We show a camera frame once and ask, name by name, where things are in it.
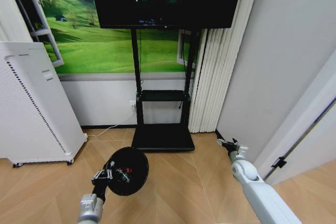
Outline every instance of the black tv stand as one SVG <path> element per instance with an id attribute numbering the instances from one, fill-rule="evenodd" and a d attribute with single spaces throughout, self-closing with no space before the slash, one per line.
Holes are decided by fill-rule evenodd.
<path id="1" fill-rule="evenodd" d="M 195 149 L 188 130 L 189 109 L 191 98 L 189 95 L 190 78 L 194 55 L 197 47 L 197 31 L 191 31 L 191 42 L 186 68 L 184 90 L 142 90 L 138 57 L 137 31 L 131 28 L 133 60 L 136 85 L 136 107 L 138 125 L 135 130 L 132 147 L 144 152 L 185 152 Z M 142 102 L 144 101 L 181 101 L 183 102 L 180 123 L 144 124 Z"/>

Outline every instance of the white cable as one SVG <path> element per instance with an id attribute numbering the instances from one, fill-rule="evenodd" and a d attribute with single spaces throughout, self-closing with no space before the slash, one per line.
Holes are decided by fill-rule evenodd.
<path id="1" fill-rule="evenodd" d="M 121 124 L 121 123 L 123 123 L 123 122 L 125 122 L 128 118 L 130 118 L 131 117 L 131 115 L 133 115 L 134 114 L 134 111 L 132 112 L 132 114 L 130 114 L 125 120 L 123 120 L 122 122 L 120 122 L 120 123 L 118 123 L 117 125 L 114 125 L 114 126 L 111 126 L 111 127 L 108 127 L 106 130 L 104 130 L 102 133 L 100 133 L 100 134 L 98 134 L 98 135 L 88 135 L 88 136 L 94 136 L 94 137 L 98 137 L 98 136 L 100 136 L 101 134 L 103 134 L 103 133 L 105 133 L 108 129 L 110 129 L 110 128 L 114 128 L 114 127 L 117 127 L 119 124 Z"/>

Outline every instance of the white door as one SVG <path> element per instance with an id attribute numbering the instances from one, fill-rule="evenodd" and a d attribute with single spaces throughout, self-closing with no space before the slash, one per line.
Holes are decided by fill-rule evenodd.
<path id="1" fill-rule="evenodd" d="M 275 184 L 336 158 L 336 102 L 266 180 Z"/>

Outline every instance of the baseboard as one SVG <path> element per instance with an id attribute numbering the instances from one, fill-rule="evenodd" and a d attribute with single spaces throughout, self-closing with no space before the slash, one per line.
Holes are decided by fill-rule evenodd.
<path id="1" fill-rule="evenodd" d="M 121 124 L 121 125 L 82 125 L 81 128 L 85 129 L 107 129 L 113 127 L 114 129 L 136 128 L 137 124 Z"/>

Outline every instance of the wooden floor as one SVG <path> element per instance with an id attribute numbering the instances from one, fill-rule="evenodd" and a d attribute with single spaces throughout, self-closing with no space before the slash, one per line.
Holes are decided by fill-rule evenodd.
<path id="1" fill-rule="evenodd" d="M 114 129 L 89 138 L 72 166 L 12 169 L 0 159 L 0 223 L 76 223 L 80 199 L 93 189 L 91 177 L 112 153 L 131 145 L 133 134 Z M 192 153 L 146 154 L 145 185 L 127 197 L 108 189 L 101 223 L 259 223 L 215 139 L 213 133 L 193 134 Z M 275 186 L 303 223 L 336 223 L 335 168 L 329 163 Z"/>

